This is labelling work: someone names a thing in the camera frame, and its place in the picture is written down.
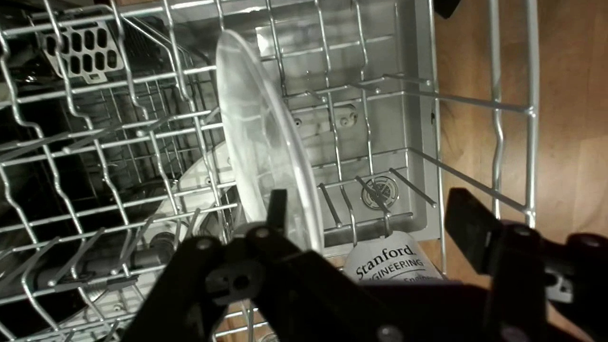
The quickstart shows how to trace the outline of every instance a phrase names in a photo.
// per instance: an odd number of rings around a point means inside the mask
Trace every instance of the dishwasher rack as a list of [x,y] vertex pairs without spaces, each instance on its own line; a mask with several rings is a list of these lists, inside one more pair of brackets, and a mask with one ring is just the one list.
[[[212,53],[223,28],[248,32],[292,112],[318,180],[326,256],[398,227],[438,239],[446,269],[442,170],[489,195],[495,216],[506,205],[533,227],[537,7],[522,1],[525,104],[501,100],[497,0],[487,0],[489,98],[438,91],[430,0],[9,7],[0,20],[0,336],[115,340],[181,237],[233,237],[240,212]],[[440,102],[491,115],[489,184],[440,161]],[[501,191],[501,113],[525,123],[522,203]],[[248,303],[216,338],[242,332],[271,338]]]

